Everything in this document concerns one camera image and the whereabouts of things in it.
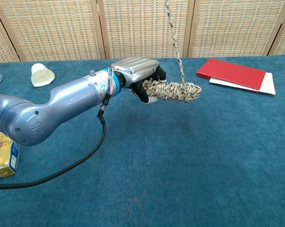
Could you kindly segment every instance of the screw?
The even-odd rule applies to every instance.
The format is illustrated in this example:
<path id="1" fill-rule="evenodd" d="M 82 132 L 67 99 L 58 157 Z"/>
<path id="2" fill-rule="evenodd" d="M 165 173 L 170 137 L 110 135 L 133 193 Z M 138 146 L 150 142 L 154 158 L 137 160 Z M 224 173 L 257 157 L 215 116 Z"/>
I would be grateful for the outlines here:
<path id="1" fill-rule="evenodd" d="M 95 76 L 95 71 L 94 70 L 90 70 L 90 76 Z"/>

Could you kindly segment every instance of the white paper cup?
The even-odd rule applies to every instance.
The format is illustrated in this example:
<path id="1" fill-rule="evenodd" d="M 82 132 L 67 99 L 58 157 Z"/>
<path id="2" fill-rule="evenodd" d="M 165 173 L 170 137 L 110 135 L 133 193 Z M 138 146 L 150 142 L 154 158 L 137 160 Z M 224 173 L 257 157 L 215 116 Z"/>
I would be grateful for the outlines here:
<path id="1" fill-rule="evenodd" d="M 34 87 L 48 85 L 55 78 L 54 73 L 40 63 L 36 63 L 32 66 L 31 73 L 31 82 Z"/>

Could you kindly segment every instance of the robotic arm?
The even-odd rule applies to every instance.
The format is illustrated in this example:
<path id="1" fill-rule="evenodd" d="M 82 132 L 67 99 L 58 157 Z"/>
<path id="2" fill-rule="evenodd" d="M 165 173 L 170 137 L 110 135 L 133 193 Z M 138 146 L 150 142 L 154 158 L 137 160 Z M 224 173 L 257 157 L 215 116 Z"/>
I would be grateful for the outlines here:
<path id="1" fill-rule="evenodd" d="M 20 145 L 37 145 L 60 124 L 118 95 L 122 88 L 132 89 L 143 103 L 156 101 L 142 87 L 146 79 L 166 81 L 159 62 L 131 57 L 52 89 L 50 100 L 42 105 L 0 94 L 0 132 Z"/>

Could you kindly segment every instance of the hanging string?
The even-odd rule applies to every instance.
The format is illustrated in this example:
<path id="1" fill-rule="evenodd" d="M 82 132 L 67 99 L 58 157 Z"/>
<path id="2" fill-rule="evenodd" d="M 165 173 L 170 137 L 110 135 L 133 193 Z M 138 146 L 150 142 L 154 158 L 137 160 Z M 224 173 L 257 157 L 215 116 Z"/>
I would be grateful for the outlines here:
<path id="1" fill-rule="evenodd" d="M 168 3 L 167 0 L 165 0 L 165 7 L 166 7 L 166 13 L 167 13 L 167 22 L 170 25 L 171 31 L 172 31 L 172 38 L 173 38 L 173 47 L 174 50 L 176 52 L 176 58 L 177 61 L 179 63 L 179 67 L 180 67 L 180 72 L 181 72 L 181 80 L 182 80 L 182 84 L 183 84 L 183 89 L 185 91 L 185 81 L 184 81 L 184 71 L 183 71 L 183 64 L 182 64 L 182 60 L 180 58 L 180 54 L 179 54 L 179 50 L 178 50 L 178 45 L 177 45 L 177 39 L 176 39 L 176 34 L 175 34 L 175 29 L 174 29 L 174 24 L 173 24 L 173 20 L 172 20 L 172 13 L 171 13 L 171 9 L 170 9 L 170 3 Z"/>

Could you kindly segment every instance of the blue ring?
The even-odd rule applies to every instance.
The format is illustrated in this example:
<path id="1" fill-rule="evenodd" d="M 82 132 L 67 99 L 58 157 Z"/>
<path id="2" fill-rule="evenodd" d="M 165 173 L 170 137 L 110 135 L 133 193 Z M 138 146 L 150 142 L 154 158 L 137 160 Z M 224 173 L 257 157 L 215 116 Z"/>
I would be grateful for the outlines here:
<path id="1" fill-rule="evenodd" d="M 119 80 L 117 79 L 117 76 L 115 75 L 115 73 L 113 73 L 113 79 L 116 84 L 116 92 L 114 94 L 114 96 L 116 96 L 120 93 L 120 85 L 119 85 Z"/>

